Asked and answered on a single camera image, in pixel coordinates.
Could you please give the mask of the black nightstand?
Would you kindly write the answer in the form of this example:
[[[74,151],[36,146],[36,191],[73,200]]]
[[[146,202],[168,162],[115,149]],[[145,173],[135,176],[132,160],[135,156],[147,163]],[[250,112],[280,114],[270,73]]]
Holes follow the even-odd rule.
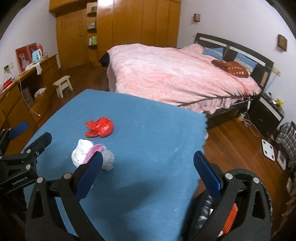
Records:
[[[269,139],[284,119],[285,112],[265,92],[251,108],[249,117],[264,138]]]

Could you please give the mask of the white bathroom scale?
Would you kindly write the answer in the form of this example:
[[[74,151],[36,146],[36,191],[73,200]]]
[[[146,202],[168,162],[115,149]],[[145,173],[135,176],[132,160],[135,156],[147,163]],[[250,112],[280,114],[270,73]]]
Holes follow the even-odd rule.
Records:
[[[266,140],[261,140],[263,154],[271,161],[275,161],[275,154],[273,146]]]

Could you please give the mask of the white cloth on cabinet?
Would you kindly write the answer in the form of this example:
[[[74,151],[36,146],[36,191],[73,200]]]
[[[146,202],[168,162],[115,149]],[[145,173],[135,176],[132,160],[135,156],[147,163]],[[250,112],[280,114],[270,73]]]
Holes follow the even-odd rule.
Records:
[[[33,62],[33,63],[29,64],[28,66],[26,66],[25,71],[29,71],[29,70],[34,69],[34,68],[37,71],[37,75],[42,74],[42,68],[41,68],[40,63],[35,63],[35,62]]]

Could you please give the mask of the small framed scale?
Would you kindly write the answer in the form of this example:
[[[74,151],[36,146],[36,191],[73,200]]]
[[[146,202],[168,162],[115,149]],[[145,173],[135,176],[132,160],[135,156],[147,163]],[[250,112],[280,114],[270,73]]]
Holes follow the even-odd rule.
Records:
[[[281,166],[282,170],[285,171],[286,170],[286,166],[287,166],[287,161],[285,159],[284,154],[278,150],[277,152],[277,158],[276,158],[278,164]]]

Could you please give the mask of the grey sock ball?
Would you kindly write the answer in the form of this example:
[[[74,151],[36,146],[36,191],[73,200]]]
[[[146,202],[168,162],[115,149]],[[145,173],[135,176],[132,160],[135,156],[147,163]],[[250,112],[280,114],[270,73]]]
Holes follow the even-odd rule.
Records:
[[[113,169],[113,163],[115,160],[115,156],[114,154],[106,149],[102,152],[102,156],[103,156],[103,164],[102,164],[102,169],[104,171],[110,171]]]

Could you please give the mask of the small white wooden stool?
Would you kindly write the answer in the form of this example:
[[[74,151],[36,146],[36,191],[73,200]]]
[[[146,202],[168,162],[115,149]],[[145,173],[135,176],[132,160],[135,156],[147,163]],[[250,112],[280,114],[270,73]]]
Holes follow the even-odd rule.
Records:
[[[73,87],[70,82],[70,75],[65,75],[56,82],[53,83],[53,86],[56,88],[57,96],[63,98],[63,90],[69,89],[73,90]]]

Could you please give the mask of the black lined trash bin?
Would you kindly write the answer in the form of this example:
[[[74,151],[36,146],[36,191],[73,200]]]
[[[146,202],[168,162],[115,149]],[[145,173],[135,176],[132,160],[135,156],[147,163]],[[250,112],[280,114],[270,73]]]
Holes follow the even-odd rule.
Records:
[[[268,199],[267,202],[270,208],[271,219],[273,212],[271,198],[265,185],[263,183],[262,185]],[[200,231],[202,225],[205,223],[209,214],[212,212],[215,204],[215,200],[208,194],[206,189],[194,199],[193,204],[188,212],[188,217],[182,233],[184,240],[194,240],[194,235]]]

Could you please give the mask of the red plastic bag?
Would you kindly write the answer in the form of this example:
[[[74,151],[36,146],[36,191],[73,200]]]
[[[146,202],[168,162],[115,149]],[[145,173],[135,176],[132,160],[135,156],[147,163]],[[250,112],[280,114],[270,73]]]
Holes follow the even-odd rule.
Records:
[[[85,137],[87,138],[104,138],[111,135],[114,130],[113,122],[106,117],[101,117],[98,120],[87,121],[85,125],[88,128],[88,131],[85,133]]]

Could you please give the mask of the pink quilt bed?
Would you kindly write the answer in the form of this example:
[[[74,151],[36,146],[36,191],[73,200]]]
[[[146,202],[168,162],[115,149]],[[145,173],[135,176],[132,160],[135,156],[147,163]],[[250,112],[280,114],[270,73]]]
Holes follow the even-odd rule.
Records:
[[[203,51],[199,44],[182,49],[114,46],[107,51],[109,89],[209,114],[260,94],[251,76],[221,70]]]

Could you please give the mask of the right blue pillow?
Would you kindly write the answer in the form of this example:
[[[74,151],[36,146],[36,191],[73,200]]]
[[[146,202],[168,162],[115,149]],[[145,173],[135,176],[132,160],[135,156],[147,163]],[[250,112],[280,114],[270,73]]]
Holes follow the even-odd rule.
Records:
[[[237,53],[234,62],[239,63],[241,66],[246,68],[250,73],[252,73],[257,66],[257,62],[253,61],[252,59],[248,58],[247,56]]]

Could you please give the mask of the plaid shirt pile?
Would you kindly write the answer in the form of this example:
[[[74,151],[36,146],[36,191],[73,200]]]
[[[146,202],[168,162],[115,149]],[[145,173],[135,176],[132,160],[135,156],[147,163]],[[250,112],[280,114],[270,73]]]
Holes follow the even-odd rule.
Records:
[[[287,166],[291,171],[295,169],[295,123],[284,123],[280,126],[280,132],[276,137],[276,143],[285,149],[289,161]]]

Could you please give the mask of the pink face mask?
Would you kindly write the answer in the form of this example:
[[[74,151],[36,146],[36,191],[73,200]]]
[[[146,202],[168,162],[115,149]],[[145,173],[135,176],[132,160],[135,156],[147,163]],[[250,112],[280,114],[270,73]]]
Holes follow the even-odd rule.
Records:
[[[104,151],[104,147],[102,144],[96,144],[94,145],[87,153],[84,161],[83,161],[83,164],[86,164],[90,159],[91,157],[95,154],[95,152],[103,152]]]

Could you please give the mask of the blue pillow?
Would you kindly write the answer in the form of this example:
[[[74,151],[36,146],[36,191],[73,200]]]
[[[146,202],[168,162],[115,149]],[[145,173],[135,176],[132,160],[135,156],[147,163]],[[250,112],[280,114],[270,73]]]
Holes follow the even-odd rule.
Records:
[[[223,48],[205,48],[202,54],[212,56],[215,59],[223,61],[223,50]]]
[[[234,62],[239,63],[241,66],[246,68],[250,73],[252,73],[257,66],[257,62],[253,61],[252,59],[248,58],[247,56],[237,53]]]

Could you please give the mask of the light blue kettle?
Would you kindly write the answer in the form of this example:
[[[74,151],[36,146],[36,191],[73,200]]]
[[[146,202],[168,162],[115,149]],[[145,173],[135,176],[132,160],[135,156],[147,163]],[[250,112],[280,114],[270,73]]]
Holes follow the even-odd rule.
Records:
[[[43,52],[41,49],[37,49],[37,50],[33,51],[32,52],[32,62],[34,62],[34,63],[41,62],[42,55],[43,55]]]

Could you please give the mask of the red picture frame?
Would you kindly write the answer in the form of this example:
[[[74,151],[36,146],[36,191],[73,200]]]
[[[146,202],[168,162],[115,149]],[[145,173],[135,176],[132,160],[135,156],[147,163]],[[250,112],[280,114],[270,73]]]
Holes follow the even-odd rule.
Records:
[[[43,52],[42,45],[37,43],[32,43],[15,50],[16,60],[18,63],[18,70],[20,71],[20,73],[23,73],[25,71],[26,66],[32,63],[32,52],[37,49],[41,49]]]

